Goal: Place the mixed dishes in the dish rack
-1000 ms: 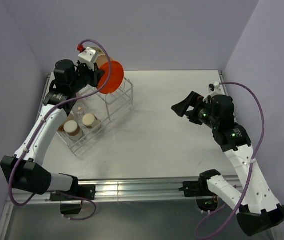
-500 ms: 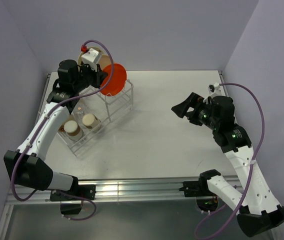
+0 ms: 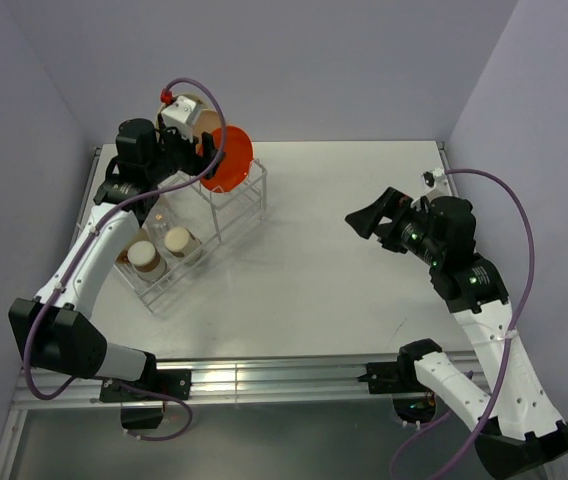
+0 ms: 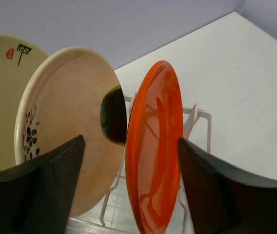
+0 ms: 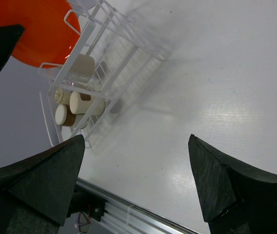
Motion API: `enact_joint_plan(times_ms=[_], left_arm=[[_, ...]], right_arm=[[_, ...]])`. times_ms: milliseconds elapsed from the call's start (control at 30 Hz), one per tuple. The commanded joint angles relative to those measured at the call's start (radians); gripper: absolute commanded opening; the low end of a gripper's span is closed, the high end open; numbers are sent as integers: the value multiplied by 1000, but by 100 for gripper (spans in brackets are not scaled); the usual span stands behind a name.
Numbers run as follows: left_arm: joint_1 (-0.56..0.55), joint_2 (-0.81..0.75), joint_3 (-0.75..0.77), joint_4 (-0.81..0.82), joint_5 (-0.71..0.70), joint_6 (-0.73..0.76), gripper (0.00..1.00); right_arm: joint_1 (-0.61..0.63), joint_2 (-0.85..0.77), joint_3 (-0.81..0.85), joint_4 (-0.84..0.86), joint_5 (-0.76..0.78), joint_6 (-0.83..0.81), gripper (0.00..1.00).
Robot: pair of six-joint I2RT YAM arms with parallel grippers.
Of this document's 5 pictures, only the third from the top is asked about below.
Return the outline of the orange plastic plate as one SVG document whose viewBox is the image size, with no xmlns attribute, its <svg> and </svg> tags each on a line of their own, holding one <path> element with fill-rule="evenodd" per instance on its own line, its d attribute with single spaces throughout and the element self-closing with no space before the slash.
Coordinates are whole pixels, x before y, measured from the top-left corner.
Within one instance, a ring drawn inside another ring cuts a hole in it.
<svg viewBox="0 0 568 480">
<path fill-rule="evenodd" d="M 253 158 L 249 135 L 240 127 L 228 125 L 224 159 L 211 179 L 201 181 L 202 186 L 214 193 L 231 192 L 247 178 Z"/>
</svg>

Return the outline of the beige plate with black motif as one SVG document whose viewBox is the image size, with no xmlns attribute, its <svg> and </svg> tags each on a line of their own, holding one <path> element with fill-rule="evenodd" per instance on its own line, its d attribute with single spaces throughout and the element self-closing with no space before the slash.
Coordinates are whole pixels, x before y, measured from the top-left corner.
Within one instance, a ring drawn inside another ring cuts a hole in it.
<svg viewBox="0 0 568 480">
<path fill-rule="evenodd" d="M 221 127 L 221 118 L 217 111 L 204 108 L 193 125 L 193 136 L 200 141 L 204 133 L 212 134 Z"/>
</svg>

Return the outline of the clear glass tumbler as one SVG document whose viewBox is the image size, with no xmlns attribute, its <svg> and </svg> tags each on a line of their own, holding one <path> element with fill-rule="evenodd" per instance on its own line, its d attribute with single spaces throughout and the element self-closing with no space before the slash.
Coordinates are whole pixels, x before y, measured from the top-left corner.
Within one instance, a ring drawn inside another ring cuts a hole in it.
<svg viewBox="0 0 568 480">
<path fill-rule="evenodd" d="M 156 204 L 149 213 L 145 225 L 150 240 L 160 248 L 164 246 L 166 234 L 176 226 L 176 217 L 169 206 Z"/>
</svg>

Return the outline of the steel lined cup brown band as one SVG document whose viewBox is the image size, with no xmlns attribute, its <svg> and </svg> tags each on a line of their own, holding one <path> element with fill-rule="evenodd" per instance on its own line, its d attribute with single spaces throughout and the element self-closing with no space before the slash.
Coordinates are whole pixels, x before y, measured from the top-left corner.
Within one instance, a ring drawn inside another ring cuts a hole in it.
<svg viewBox="0 0 568 480">
<path fill-rule="evenodd" d="M 148 240 L 133 243 L 128 248 L 127 259 L 136 275 L 147 282 L 158 281 L 167 271 L 165 259 Z"/>
</svg>

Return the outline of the white floral bowl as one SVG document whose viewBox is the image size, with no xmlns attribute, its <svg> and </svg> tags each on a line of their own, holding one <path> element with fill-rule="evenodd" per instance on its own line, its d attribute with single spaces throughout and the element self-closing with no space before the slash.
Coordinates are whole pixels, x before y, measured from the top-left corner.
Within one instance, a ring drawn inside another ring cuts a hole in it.
<svg viewBox="0 0 568 480">
<path fill-rule="evenodd" d="M 122 250 L 117 258 L 116 258 L 116 263 L 117 264 L 122 264 L 122 265 L 128 265 L 130 263 L 129 258 L 128 258 L 128 251 L 127 250 Z"/>
</svg>

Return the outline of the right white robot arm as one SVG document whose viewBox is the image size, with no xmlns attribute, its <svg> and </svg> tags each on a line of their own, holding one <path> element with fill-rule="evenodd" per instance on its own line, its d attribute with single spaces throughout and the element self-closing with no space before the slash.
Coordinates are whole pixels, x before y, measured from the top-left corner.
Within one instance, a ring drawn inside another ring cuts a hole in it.
<svg viewBox="0 0 568 480">
<path fill-rule="evenodd" d="M 491 389 L 484 393 L 431 339 L 401 348 L 397 378 L 407 389 L 436 393 L 470 430 L 486 471 L 510 479 L 568 453 L 568 422 L 546 395 L 518 333 L 502 278 L 475 250 L 469 201 L 453 196 L 414 200 L 387 188 L 346 223 L 362 238 L 410 252 L 429 267 L 434 290 L 464 331 Z"/>
</svg>

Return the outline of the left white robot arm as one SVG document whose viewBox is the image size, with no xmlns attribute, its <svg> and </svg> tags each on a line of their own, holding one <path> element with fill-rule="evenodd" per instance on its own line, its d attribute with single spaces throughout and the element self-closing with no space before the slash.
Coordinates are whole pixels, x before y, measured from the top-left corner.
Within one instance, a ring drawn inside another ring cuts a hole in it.
<svg viewBox="0 0 568 480">
<path fill-rule="evenodd" d="M 195 146 L 176 128 L 157 130 L 147 119 L 120 125 L 117 153 L 76 243 L 46 285 L 9 310 L 26 374 L 38 367 L 73 378 L 113 378 L 136 399 L 155 394 L 155 356 L 109 342 L 90 321 L 93 307 L 117 257 L 163 194 L 160 183 L 178 172 L 193 181 L 212 176 L 224 148 L 209 133 Z"/>
</svg>

